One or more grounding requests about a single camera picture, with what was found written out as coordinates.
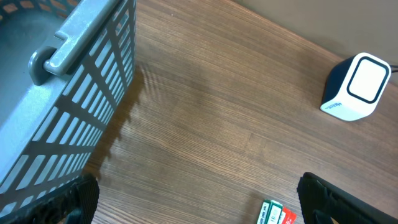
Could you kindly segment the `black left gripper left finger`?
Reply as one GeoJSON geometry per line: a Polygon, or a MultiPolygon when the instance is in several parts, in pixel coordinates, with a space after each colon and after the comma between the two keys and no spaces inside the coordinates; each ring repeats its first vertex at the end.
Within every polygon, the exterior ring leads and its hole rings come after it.
{"type": "Polygon", "coordinates": [[[1,218],[1,223],[90,224],[99,200],[96,177],[86,174],[1,218]]]}

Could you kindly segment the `red stick packet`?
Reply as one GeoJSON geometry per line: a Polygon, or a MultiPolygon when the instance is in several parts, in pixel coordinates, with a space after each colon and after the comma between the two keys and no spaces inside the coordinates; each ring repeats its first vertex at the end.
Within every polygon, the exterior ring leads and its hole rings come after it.
{"type": "Polygon", "coordinates": [[[278,224],[294,224],[296,218],[297,215],[294,212],[284,207],[280,214],[278,224]]]}

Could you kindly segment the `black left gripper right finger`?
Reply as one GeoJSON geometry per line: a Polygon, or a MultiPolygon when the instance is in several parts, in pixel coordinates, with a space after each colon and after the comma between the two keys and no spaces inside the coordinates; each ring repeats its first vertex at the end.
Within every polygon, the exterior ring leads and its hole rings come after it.
{"type": "Polygon", "coordinates": [[[396,218],[311,172],[300,178],[297,193],[305,224],[397,223],[396,218]]]}

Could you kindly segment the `green white gum pack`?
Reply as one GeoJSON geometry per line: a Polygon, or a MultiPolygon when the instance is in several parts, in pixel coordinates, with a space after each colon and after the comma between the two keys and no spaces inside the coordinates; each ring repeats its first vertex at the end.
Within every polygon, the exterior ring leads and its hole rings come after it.
{"type": "Polygon", "coordinates": [[[264,200],[257,219],[257,224],[278,224],[283,205],[275,200],[264,200]]]}

